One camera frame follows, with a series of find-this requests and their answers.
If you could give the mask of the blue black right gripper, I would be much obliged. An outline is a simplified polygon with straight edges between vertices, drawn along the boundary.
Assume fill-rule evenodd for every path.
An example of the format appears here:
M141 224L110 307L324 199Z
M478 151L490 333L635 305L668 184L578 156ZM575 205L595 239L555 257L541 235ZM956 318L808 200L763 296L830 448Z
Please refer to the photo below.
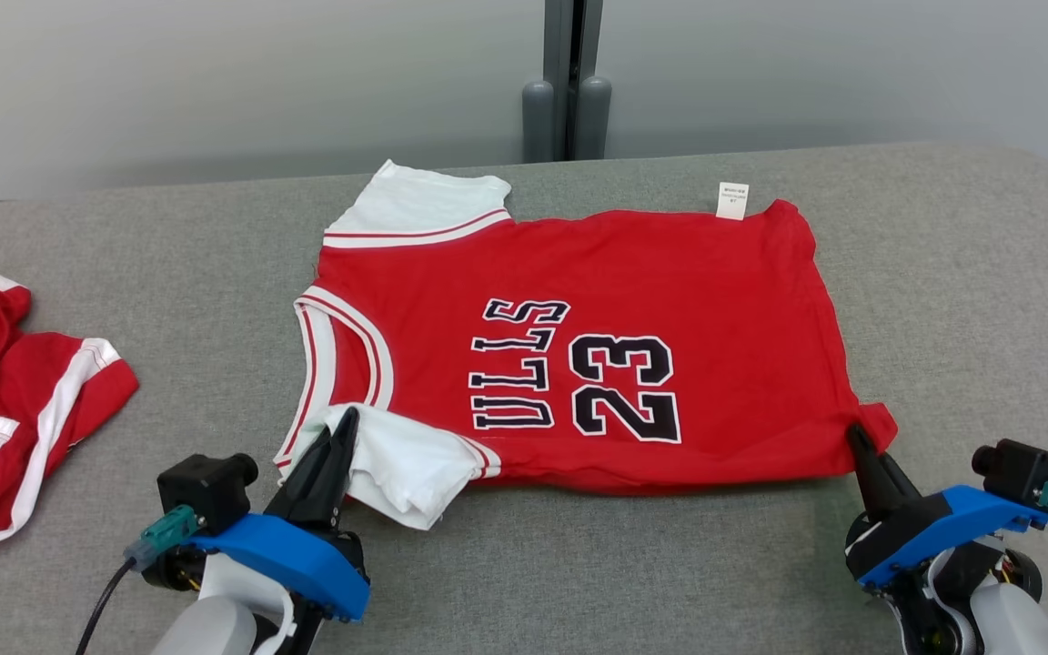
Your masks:
M1048 511L969 486L921 497L861 423L847 442L865 511L847 568L891 610L900 655L1048 655L1041 571L1005 540L1043 530Z

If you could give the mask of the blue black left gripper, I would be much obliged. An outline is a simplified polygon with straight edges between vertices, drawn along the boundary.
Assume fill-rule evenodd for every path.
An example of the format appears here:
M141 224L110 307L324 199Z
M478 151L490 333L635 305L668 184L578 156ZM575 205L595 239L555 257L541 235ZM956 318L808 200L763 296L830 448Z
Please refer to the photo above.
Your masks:
M146 570L168 589L196 593L149 655L308 655L324 623L362 621L365 571L294 526L339 532L358 424L350 407L316 435L267 503L269 517L248 514L220 534L192 534Z

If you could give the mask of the red white basketball jersey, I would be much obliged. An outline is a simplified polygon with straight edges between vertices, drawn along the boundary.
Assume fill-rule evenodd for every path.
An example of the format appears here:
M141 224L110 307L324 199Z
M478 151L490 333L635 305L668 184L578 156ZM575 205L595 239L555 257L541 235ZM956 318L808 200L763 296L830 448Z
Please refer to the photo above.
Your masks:
M386 162L294 301L305 383L274 457L361 415L347 492L429 529L470 485L656 495L837 477L850 385L794 204L517 221L511 187Z

